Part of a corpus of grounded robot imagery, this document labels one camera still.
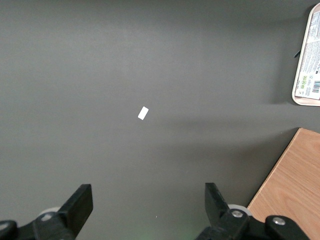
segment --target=wooden surface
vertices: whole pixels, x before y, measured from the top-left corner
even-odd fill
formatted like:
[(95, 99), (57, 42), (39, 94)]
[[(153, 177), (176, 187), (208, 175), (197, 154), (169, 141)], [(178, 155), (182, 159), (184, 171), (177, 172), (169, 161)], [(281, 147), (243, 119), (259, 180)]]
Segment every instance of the wooden surface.
[(293, 219), (312, 240), (320, 239), (320, 134), (300, 128), (248, 209)]

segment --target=gray table surface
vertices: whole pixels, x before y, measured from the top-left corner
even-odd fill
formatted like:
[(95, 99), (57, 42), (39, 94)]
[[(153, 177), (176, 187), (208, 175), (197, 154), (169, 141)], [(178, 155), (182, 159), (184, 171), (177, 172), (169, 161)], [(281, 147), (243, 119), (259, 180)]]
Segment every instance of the gray table surface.
[(297, 128), (320, 132), (291, 98), (316, 3), (0, 1), (0, 219), (90, 183), (79, 240), (192, 240), (206, 182), (247, 205)]

